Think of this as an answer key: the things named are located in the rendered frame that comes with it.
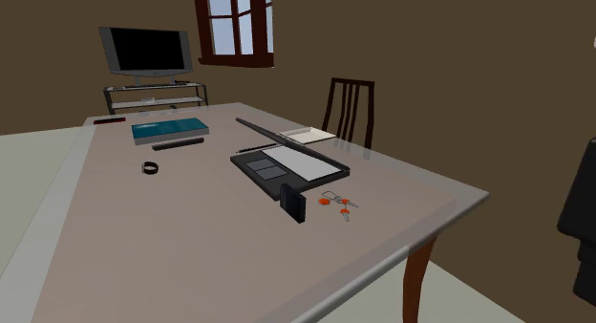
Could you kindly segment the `white shallow tray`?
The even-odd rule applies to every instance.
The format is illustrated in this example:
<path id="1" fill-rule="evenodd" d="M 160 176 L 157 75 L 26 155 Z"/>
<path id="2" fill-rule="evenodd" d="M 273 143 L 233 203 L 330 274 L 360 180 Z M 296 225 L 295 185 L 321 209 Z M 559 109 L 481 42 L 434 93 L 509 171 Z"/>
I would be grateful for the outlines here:
<path id="1" fill-rule="evenodd" d="M 286 139 L 301 144 L 309 144 L 317 141 L 330 140 L 335 138 L 334 134 L 317 129 L 315 127 L 293 129 L 285 132 L 280 132 L 280 135 Z"/>

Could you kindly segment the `black pen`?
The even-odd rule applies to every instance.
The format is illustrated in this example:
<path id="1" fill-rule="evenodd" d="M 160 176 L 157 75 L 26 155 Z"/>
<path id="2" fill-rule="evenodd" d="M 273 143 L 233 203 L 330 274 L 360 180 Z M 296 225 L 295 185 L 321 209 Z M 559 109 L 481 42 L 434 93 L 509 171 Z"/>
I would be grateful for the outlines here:
<path id="1" fill-rule="evenodd" d="M 256 151 L 256 150 L 268 149 L 268 148 L 279 146 L 279 145 L 280 145 L 279 143 L 264 144 L 264 145 L 240 149 L 240 150 L 236 151 L 236 153 L 241 154 L 241 153 L 246 153 L 246 152 L 251 152 L 251 151 Z"/>

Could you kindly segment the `dark wooden chair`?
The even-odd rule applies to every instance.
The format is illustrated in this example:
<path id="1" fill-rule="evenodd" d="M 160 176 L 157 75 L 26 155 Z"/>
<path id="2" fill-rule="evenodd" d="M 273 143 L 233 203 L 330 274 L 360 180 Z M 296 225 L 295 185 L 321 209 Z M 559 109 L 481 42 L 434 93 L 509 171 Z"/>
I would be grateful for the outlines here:
<path id="1" fill-rule="evenodd" d="M 322 129 L 327 131 L 330 127 L 330 118 L 335 98 L 335 89 L 340 86 L 341 100 L 336 136 L 341 140 L 352 142 L 358 114 L 360 93 L 363 88 L 366 88 L 368 96 L 366 107 L 367 124 L 364 137 L 364 147 L 371 149 L 373 145 L 374 130 L 374 85 L 375 83 L 370 80 L 332 77 L 330 79 L 330 89 L 326 104 L 326 111 L 322 122 Z"/>

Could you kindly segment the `black remote control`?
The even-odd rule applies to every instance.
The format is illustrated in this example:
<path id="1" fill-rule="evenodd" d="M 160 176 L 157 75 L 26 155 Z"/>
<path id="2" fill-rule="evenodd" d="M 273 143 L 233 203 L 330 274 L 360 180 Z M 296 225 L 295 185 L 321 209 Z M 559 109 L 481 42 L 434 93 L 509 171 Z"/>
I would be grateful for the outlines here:
<path id="1" fill-rule="evenodd" d="M 178 148 L 188 145 L 200 144 L 204 142 L 204 138 L 192 138 L 187 140 L 176 140 L 176 141 L 169 141 L 165 143 L 155 144 L 152 145 L 152 149 L 154 151 L 161 151 L 166 149 Z"/>

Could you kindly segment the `television on grey shelf stand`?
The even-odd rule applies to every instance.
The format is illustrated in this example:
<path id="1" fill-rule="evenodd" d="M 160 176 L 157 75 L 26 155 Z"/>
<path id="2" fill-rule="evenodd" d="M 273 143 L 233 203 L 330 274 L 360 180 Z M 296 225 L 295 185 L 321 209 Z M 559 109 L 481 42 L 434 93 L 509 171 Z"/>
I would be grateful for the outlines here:
<path id="1" fill-rule="evenodd" d="M 207 87 L 199 82 L 176 80 L 175 76 L 193 70 L 188 33 L 185 31 L 100 27 L 98 29 L 109 71 L 131 75 L 133 85 L 107 86 L 103 89 L 108 112 L 194 103 L 209 103 Z M 142 98 L 133 101 L 112 100 L 117 92 L 192 88 L 192 97 Z"/>

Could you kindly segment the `teal book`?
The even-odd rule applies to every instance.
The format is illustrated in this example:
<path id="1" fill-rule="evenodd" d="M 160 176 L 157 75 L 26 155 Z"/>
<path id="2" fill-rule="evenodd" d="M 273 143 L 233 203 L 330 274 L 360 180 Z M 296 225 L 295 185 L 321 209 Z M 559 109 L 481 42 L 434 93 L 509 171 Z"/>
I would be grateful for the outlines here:
<path id="1" fill-rule="evenodd" d="M 133 124 L 135 145 L 199 137 L 209 134 L 209 127 L 197 118 L 182 118 Z"/>

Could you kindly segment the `glass top wooden table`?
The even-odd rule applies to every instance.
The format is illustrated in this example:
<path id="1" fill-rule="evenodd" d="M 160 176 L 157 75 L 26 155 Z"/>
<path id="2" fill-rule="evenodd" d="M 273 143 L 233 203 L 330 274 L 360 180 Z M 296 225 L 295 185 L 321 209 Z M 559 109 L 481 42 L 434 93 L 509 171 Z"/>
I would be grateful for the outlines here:
<path id="1" fill-rule="evenodd" d="M 131 126 L 197 118 L 200 144 L 154 151 Z M 0 276 L 0 323 L 313 323 L 400 262 L 414 312 L 431 242 L 486 192 L 344 140 L 313 149 L 347 165 L 293 221 L 230 157 L 290 120 L 242 103 L 88 118 Z M 146 175 L 144 162 L 159 172 Z"/>

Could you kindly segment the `black open folder with notepad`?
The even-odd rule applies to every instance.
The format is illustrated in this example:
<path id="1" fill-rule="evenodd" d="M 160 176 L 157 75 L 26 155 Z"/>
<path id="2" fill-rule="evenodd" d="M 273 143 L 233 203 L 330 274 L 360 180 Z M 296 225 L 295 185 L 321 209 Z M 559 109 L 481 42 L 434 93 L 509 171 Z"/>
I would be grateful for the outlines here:
<path id="1" fill-rule="evenodd" d="M 265 150 L 255 149 L 230 157 L 230 161 L 274 201 L 281 199 L 283 184 L 298 192 L 305 192 L 346 178 L 351 173 L 351 169 L 345 164 L 303 144 L 242 118 L 236 120 L 276 142 L 276 146 Z"/>

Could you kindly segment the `keys with orange tags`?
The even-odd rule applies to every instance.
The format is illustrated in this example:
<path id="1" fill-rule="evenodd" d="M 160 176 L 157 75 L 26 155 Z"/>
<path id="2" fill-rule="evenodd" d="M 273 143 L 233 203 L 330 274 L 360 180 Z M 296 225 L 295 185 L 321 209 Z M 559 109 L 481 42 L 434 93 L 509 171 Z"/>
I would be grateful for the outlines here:
<path id="1" fill-rule="evenodd" d="M 318 204 L 331 205 L 332 203 L 336 203 L 341 206 L 339 212 L 342 215 L 345 222 L 348 222 L 350 220 L 350 206 L 358 208 L 358 205 L 356 205 L 351 200 L 343 198 L 330 190 L 323 192 L 321 196 L 322 198 L 318 200 Z"/>

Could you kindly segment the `small black box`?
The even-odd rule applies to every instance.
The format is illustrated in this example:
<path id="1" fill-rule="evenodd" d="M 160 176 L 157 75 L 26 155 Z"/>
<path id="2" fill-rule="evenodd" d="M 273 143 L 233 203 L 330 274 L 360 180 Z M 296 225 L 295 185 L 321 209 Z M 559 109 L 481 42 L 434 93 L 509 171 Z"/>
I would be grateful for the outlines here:
<path id="1" fill-rule="evenodd" d="M 280 186 L 280 207 L 298 224 L 306 220 L 306 198 L 284 183 Z"/>

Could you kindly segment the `dark red framed window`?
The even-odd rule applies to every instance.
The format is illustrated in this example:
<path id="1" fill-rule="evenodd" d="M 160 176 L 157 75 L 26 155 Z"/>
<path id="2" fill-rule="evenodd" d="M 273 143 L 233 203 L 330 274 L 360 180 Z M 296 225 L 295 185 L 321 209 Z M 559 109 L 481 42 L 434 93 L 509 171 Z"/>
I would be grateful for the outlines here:
<path id="1" fill-rule="evenodd" d="M 272 0 L 194 0 L 203 65 L 271 68 Z"/>

